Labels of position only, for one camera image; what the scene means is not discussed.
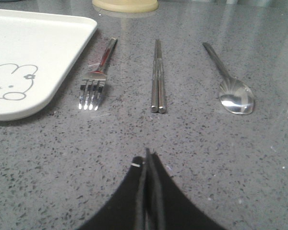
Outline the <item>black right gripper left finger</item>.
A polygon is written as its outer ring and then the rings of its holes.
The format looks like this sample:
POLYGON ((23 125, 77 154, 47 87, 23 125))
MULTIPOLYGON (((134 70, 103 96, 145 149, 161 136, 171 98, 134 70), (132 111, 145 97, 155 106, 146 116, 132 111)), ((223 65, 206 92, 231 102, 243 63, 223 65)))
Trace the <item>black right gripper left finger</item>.
POLYGON ((144 230, 147 158, 134 157, 118 189, 81 230, 144 230))

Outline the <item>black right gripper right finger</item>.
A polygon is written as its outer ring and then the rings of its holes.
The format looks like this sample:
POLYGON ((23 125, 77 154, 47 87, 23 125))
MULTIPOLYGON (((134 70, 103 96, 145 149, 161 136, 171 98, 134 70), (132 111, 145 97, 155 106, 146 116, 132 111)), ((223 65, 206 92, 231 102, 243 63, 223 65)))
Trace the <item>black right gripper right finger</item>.
POLYGON ((223 230, 177 187, 156 153, 146 150, 147 214, 150 230, 223 230))

